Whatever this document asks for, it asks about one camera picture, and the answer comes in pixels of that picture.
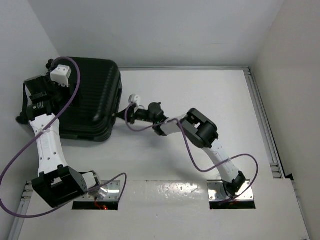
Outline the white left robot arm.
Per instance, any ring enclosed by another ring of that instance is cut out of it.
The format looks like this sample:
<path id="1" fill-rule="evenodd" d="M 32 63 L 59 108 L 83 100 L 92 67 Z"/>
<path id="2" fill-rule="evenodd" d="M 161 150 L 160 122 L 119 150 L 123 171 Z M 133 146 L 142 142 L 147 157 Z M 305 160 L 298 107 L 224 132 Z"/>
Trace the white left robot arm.
<path id="1" fill-rule="evenodd" d="M 36 139 L 39 167 L 38 177 L 31 181 L 36 193 L 52 208 L 89 193 L 100 184 L 94 171 L 78 172 L 65 159 L 56 115 L 68 102 L 70 92 L 47 76 L 40 75 L 24 81 L 30 96 L 23 106 L 23 116 Z"/>

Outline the black suitcase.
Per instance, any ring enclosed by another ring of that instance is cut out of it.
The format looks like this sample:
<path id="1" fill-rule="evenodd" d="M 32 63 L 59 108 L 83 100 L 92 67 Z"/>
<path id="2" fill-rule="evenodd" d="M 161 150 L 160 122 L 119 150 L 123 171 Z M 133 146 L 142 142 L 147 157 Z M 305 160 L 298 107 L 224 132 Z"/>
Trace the black suitcase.
<path id="1" fill-rule="evenodd" d="M 76 74 L 79 86 L 74 100 L 58 118 L 60 137 L 106 141 L 112 134 L 122 95 L 118 65 L 112 60 L 98 58 L 49 59 L 46 74 L 50 77 L 50 72 L 58 65 L 69 66 L 71 74 Z M 15 120 L 21 125 L 29 124 L 22 119 L 22 111 Z"/>

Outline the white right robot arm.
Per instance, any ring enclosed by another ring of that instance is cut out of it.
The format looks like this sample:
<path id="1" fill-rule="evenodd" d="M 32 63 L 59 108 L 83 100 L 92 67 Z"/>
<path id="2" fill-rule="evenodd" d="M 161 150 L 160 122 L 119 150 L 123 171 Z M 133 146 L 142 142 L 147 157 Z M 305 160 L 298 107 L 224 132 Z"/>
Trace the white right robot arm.
<path id="1" fill-rule="evenodd" d="M 130 124 L 135 121 L 152 123 L 154 132 L 162 137 L 181 132 L 185 143 L 192 143 L 210 158 L 212 169 L 218 170 L 228 197 L 234 198 L 245 183 L 244 174 L 232 163 L 219 141 L 218 127 L 196 108 L 180 117 L 168 118 L 160 103 L 151 103 L 147 110 L 132 103 L 125 110 L 124 119 Z"/>

